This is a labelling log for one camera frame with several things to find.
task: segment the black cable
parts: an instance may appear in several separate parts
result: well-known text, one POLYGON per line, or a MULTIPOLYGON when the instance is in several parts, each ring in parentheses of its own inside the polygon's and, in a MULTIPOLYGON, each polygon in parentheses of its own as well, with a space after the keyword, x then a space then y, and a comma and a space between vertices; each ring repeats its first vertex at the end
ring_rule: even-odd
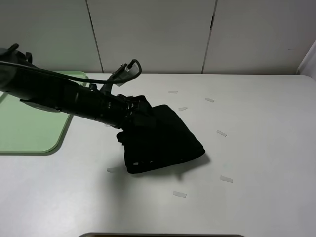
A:
POLYGON ((126 83, 126 82, 129 82, 131 80, 134 80, 142 73, 142 66, 140 65, 140 63, 136 59, 133 59, 133 60, 137 64, 137 66, 139 68, 139 72, 137 74, 135 74, 134 76, 131 76, 128 79, 114 80, 114 81, 76 78, 76 77, 72 77, 69 75, 61 74, 61 73, 52 72, 52 71, 41 69, 41 68, 33 68, 33 67, 26 66, 26 65, 21 65, 21 64, 17 64, 17 63, 9 63, 9 62, 4 62, 4 61, 0 61, 0 65, 21 68, 21 69, 25 69, 28 71, 33 71, 33 72, 37 72, 37 73, 41 73, 41 74, 45 74, 45 75, 49 75, 49 76, 58 77, 61 79, 68 79, 68 80, 73 80, 73 81, 78 81, 78 82, 95 83, 95 84, 121 84, 121 83, 126 83))

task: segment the white tabletop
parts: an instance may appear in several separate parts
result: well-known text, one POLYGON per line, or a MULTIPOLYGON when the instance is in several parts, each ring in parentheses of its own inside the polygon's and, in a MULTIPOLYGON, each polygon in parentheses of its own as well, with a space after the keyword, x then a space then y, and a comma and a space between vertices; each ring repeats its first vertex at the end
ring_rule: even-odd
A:
POLYGON ((113 93, 146 95, 152 106, 168 104, 206 155, 142 175, 108 173, 123 164, 119 131, 74 118, 56 153, 0 157, 1 236, 315 235, 316 82, 311 78, 143 74, 114 86, 113 93), (234 181, 224 182, 221 175, 234 181))

